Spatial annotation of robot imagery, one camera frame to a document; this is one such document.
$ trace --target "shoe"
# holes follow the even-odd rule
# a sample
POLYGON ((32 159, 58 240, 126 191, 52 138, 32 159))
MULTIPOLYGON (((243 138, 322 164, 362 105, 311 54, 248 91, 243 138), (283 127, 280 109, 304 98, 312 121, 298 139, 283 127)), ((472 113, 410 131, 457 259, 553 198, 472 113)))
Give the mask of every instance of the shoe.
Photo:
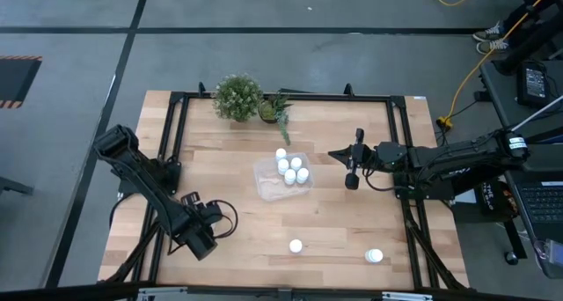
POLYGON ((477 44, 477 52, 486 55, 489 51, 494 50, 496 53, 508 51, 508 43, 503 40, 482 41, 477 44))
POLYGON ((504 33, 501 32, 501 22, 496 22, 496 25, 486 29, 482 32, 476 32, 473 34, 473 39, 476 41, 492 41, 498 40, 504 36, 504 33))

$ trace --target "clear plastic box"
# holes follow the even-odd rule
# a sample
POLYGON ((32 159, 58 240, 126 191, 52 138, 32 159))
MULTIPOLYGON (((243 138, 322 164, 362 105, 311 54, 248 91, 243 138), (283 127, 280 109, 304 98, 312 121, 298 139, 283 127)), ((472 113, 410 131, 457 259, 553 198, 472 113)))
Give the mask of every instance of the clear plastic box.
POLYGON ((301 167, 309 170, 309 179, 303 184, 296 181, 291 186, 286 185, 283 176, 278 173, 278 164, 275 157, 262 159, 254 164, 256 187, 262 199, 268 202, 281 200, 291 196, 304 195, 313 188, 313 171, 307 155, 304 153, 289 154, 286 159, 291 163, 291 159, 296 157, 301 159, 301 167))

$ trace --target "gray floor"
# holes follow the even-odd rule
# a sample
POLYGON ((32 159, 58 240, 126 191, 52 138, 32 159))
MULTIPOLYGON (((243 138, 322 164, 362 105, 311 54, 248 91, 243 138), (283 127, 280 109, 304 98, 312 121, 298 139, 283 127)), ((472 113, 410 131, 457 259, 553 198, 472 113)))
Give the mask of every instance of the gray floor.
MULTIPOLYGON (((0 0, 0 26, 128 26, 136 2, 0 0)), ((470 0, 452 9, 432 0, 148 0, 141 26, 463 28, 489 26, 520 2, 470 0)), ((23 107, 0 110, 0 175, 35 186, 31 197, 0 197, 0 290, 42 283, 124 40, 122 34, 0 34, 0 54, 44 57, 23 107)), ((212 87, 238 72, 255 76, 265 91, 341 92, 349 82, 357 93, 423 95, 435 118, 448 112, 479 60, 474 47, 469 36, 137 35, 110 126, 134 128, 147 90, 192 91, 199 81, 212 87)), ((473 78, 458 106, 472 102, 480 88, 473 78)), ((499 126, 488 104, 472 107, 455 124, 451 141, 499 126)), ((96 281, 118 182, 107 165, 96 167, 62 285, 96 281)), ((517 267, 504 263, 502 228, 460 224, 458 233, 473 288, 560 299, 559 282, 544 278, 533 259, 517 267)))

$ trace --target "wooden table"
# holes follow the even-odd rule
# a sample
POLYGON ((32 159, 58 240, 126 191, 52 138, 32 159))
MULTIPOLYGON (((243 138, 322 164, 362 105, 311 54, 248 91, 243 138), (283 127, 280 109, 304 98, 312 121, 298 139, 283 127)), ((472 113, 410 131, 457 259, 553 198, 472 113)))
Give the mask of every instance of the wooden table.
MULTIPOLYGON (((157 155, 170 92, 149 91, 136 129, 140 150, 157 155)), ((171 256, 163 252, 157 282, 178 285, 319 288, 413 288, 406 232, 400 203, 393 192, 371 190, 361 180, 356 191, 346 190, 346 168, 328 151, 347 147, 355 129, 365 129, 364 142, 389 141, 390 130, 383 103, 293 101, 289 108, 289 152, 305 152, 311 162, 315 187, 307 194, 278 202, 258 195, 252 165, 271 158, 284 147, 276 125, 258 117, 247 123, 218 119, 212 99, 190 99, 180 161, 182 178, 177 196, 198 191, 203 201, 223 199, 238 210, 237 231, 218 239, 218 247, 203 261, 187 248, 171 256), (289 251, 291 239, 301 239, 302 253, 289 251), (368 264, 364 253, 379 248, 384 259, 368 264)), ((406 97, 414 145, 435 146, 427 101, 406 97)), ((179 115, 179 106, 174 115, 179 115)), ((396 111, 399 133, 400 118, 396 111)), ((169 142, 174 139, 173 129, 169 142)), ((172 150, 169 143, 168 155, 172 150)), ((375 173, 380 187, 391 176, 375 173)), ((450 211, 440 202, 426 201, 433 246, 445 265, 467 285, 464 261, 450 211)), ((99 278, 107 278, 127 258, 139 240, 146 201, 133 195, 116 210, 99 278)), ((232 217, 228 208, 223 209, 232 217)), ((216 231, 229 228, 219 222, 216 231)), ((149 272, 152 247, 145 254, 142 279, 149 272)), ((428 285, 424 253, 419 248, 423 282, 428 285)))

